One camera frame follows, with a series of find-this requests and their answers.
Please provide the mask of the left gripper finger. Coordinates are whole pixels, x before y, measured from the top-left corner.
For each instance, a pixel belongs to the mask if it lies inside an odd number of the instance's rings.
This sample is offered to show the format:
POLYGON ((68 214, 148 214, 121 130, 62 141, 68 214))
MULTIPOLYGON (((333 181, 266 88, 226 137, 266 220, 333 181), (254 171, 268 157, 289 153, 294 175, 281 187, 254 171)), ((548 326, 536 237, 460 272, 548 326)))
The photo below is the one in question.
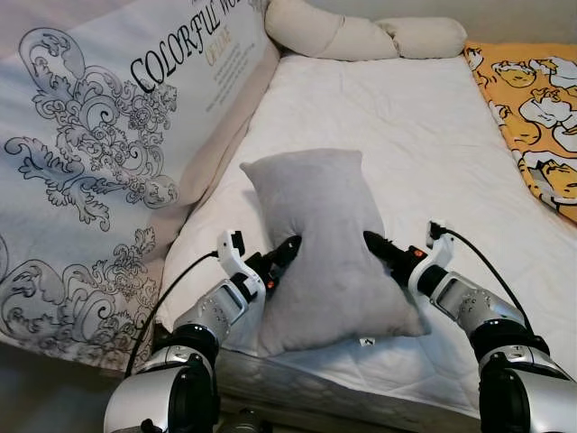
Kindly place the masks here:
POLYGON ((293 235, 285 239, 283 243, 272 249, 272 268, 286 269, 296 259, 301 246, 302 236, 293 235))

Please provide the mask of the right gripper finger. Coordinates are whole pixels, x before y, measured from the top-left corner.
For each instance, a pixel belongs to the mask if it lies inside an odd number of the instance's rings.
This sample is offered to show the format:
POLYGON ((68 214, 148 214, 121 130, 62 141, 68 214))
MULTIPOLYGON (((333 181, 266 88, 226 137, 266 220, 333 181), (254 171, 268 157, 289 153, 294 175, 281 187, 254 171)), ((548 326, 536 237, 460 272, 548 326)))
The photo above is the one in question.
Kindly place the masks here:
POLYGON ((408 258, 408 252, 405 249, 398 248, 390 240, 375 232, 363 231, 363 242, 371 255, 378 257, 387 265, 397 265, 408 258))

